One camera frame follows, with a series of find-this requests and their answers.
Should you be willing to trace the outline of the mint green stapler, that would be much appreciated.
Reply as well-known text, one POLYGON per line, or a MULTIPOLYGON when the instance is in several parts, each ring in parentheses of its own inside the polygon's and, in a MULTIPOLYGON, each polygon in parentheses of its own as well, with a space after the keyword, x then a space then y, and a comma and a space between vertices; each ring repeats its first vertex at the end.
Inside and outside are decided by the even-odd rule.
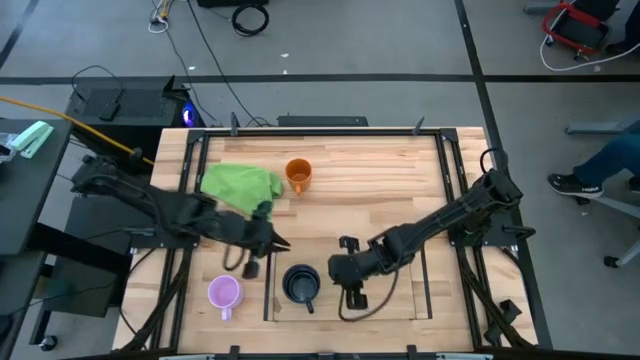
POLYGON ((19 151, 22 157, 31 159, 53 131, 52 125, 38 121, 15 137, 9 143, 10 148, 19 151))

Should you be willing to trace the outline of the red framed cart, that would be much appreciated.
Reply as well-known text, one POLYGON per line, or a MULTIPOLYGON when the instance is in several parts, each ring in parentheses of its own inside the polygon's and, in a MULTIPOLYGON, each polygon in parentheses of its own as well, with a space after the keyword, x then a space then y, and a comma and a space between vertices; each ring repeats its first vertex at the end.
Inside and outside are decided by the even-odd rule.
POLYGON ((543 20, 542 28, 547 35, 545 44, 563 43, 578 55, 598 53, 608 37, 607 21, 616 7, 616 1, 609 4, 605 0, 561 1, 543 20))

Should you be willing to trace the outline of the black metal shelf frame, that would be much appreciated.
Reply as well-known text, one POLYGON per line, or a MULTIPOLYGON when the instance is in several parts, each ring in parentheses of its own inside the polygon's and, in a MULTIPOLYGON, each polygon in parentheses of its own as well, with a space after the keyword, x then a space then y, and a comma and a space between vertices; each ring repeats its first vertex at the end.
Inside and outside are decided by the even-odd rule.
MULTIPOLYGON (((453 154, 462 171, 479 176, 478 157, 486 146, 479 128, 254 129, 235 137, 213 131, 189 144, 185 130, 161 137, 152 182, 173 190, 193 190, 215 163, 256 165, 283 174, 302 158, 312 166, 307 192, 285 190, 275 202, 275 230, 292 246, 343 235, 366 242, 383 230, 427 216, 458 192, 453 154)), ((399 353, 469 351, 472 338, 455 250, 445 235, 429 240, 408 266, 426 298, 427 319, 377 320, 364 316, 339 321, 276 322, 270 319, 272 257, 260 274, 244 283, 244 299, 230 321, 207 299, 209 283, 223 272, 223 248, 203 241, 193 252, 178 350, 182 354, 232 351, 263 353, 399 353)))

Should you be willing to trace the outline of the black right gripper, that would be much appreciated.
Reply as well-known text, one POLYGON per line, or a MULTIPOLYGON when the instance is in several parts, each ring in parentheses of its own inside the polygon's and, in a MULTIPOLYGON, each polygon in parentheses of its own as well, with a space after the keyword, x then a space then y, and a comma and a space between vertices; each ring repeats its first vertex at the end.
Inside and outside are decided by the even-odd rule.
MULTIPOLYGON (((373 272, 373 254, 359 252, 359 240, 350 236, 340 237, 339 247, 354 254, 332 255, 328 260, 328 274, 336 285, 344 289, 352 288, 373 272)), ((368 308, 368 298, 359 289, 346 290, 345 295, 348 309, 368 308)))

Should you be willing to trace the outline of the black desk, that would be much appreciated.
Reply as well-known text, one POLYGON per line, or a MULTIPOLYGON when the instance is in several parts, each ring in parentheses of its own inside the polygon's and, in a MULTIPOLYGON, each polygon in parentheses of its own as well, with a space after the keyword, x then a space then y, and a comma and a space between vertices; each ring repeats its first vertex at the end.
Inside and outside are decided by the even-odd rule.
POLYGON ((17 152, 0 164, 0 256, 26 248, 66 150, 71 124, 46 123, 53 131, 31 158, 17 152))

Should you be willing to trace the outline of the pink mug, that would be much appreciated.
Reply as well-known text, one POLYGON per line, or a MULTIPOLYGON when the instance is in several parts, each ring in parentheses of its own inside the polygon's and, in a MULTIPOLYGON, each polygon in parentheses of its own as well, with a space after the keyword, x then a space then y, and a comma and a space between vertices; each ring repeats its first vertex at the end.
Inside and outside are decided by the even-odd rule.
POLYGON ((221 319, 230 321, 233 310, 244 299, 244 289, 242 284, 233 276, 221 275, 209 284, 208 299, 214 307, 220 310, 221 319))

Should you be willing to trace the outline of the orange faceted mug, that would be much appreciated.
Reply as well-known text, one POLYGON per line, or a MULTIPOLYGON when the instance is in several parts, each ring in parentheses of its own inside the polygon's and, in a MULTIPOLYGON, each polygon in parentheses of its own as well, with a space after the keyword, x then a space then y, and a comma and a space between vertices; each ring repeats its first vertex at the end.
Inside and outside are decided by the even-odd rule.
POLYGON ((311 185, 312 166, 305 159, 292 159, 286 165, 285 175, 294 192, 302 195, 311 185))

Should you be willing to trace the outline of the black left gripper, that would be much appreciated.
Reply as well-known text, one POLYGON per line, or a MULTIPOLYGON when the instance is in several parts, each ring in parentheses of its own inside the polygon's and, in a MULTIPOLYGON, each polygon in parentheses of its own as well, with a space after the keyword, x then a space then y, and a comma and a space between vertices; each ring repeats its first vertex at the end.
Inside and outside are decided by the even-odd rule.
MULTIPOLYGON (((271 201, 262 201, 254 210, 254 215, 250 220, 246 220, 236 213, 224 212, 219 240, 228 245, 249 250, 251 255, 257 258, 272 253, 290 251, 291 244, 274 230, 273 224, 270 222, 272 209, 271 201)), ((243 267, 242 278, 245 280, 255 279, 259 272, 259 262, 250 259, 243 267)))

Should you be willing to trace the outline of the black computer tower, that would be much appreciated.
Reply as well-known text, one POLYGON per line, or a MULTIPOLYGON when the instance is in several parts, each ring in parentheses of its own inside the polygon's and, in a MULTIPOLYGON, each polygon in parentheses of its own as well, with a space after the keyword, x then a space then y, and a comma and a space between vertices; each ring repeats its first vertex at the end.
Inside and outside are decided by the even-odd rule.
POLYGON ((150 160, 156 158, 165 128, 205 126, 189 88, 173 76, 150 82, 110 79, 82 83, 71 95, 66 115, 129 148, 140 149, 150 160), (100 120, 99 114, 112 102, 120 104, 116 118, 100 120))

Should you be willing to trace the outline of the black flat box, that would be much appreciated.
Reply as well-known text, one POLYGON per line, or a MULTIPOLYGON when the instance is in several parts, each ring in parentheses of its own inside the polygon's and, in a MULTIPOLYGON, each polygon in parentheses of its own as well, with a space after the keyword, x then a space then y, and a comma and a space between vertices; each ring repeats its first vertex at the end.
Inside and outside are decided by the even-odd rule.
POLYGON ((283 115, 277 118, 279 127, 368 127, 363 116, 296 116, 283 115))

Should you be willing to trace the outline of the glossy black mug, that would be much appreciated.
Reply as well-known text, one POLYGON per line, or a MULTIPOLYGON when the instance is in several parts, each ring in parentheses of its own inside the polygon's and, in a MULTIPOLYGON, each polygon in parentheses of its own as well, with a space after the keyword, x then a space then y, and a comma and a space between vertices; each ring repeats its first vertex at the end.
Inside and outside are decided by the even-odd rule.
POLYGON ((313 300, 320 291, 318 272, 306 264, 290 267, 284 274, 282 287, 285 296, 293 303, 303 304, 309 314, 314 314, 313 300))

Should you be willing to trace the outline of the wooden shelf with black frame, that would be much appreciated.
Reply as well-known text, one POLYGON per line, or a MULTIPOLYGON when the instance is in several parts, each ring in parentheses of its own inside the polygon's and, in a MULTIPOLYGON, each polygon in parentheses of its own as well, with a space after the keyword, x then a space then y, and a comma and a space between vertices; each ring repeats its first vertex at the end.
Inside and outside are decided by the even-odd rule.
POLYGON ((399 276, 376 276, 366 280, 359 293, 367 298, 365 309, 351 309, 353 295, 343 292, 328 274, 328 259, 346 250, 336 240, 322 239, 308 244, 295 244, 292 250, 272 257, 270 289, 270 319, 276 322, 339 321, 369 314, 370 321, 427 319, 426 298, 419 293, 411 266, 400 270, 399 276), (316 270, 320 289, 308 306, 290 300, 284 292, 285 273, 295 265, 307 265, 316 270))

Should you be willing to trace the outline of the person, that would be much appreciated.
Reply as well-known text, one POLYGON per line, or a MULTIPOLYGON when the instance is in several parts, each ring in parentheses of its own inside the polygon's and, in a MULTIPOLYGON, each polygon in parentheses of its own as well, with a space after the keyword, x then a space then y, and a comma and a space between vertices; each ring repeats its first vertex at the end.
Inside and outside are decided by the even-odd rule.
POLYGON ((603 194, 604 182, 623 170, 633 175, 629 189, 640 193, 640 134, 614 138, 570 174, 550 174, 547 181, 561 195, 597 198, 603 194))

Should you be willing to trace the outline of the green cloth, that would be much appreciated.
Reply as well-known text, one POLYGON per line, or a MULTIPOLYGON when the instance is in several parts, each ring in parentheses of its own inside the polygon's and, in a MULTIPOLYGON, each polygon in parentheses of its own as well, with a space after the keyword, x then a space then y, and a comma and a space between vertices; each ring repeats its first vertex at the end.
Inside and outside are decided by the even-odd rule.
POLYGON ((280 198, 283 184, 279 175, 261 167, 215 163, 204 173, 200 190, 243 213, 251 214, 263 202, 273 204, 280 198))

